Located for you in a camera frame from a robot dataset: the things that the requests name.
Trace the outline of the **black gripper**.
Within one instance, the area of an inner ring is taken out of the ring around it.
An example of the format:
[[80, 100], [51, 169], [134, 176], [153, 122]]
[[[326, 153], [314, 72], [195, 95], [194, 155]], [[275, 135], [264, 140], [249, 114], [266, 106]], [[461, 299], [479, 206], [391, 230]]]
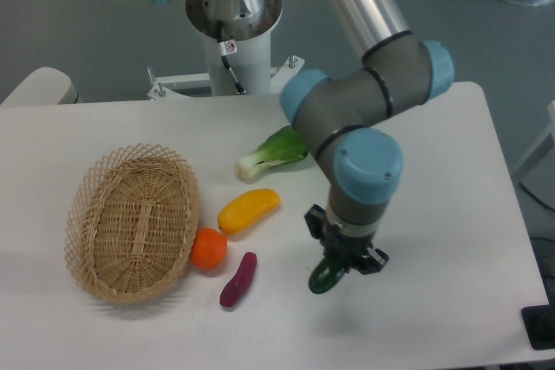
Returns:
[[372, 244], [378, 221], [351, 224], [317, 204], [305, 213], [304, 220], [310, 235], [323, 246], [323, 255], [339, 259], [344, 267], [371, 275], [379, 273], [389, 261], [389, 255]]

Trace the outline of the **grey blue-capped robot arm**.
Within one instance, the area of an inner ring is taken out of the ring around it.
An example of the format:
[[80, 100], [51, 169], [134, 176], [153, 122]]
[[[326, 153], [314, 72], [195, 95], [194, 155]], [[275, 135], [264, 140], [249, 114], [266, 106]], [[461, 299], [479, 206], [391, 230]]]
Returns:
[[[402, 172], [400, 147], [375, 125], [445, 93], [454, 65], [438, 42], [415, 38], [395, 0], [330, 1], [362, 68], [338, 80], [306, 69], [279, 93], [292, 128], [330, 182], [327, 207], [306, 214], [310, 233], [338, 273], [367, 275], [388, 261], [372, 240]], [[269, 36], [281, 0], [186, 0], [186, 13], [206, 46], [213, 94], [270, 92], [277, 75]]]

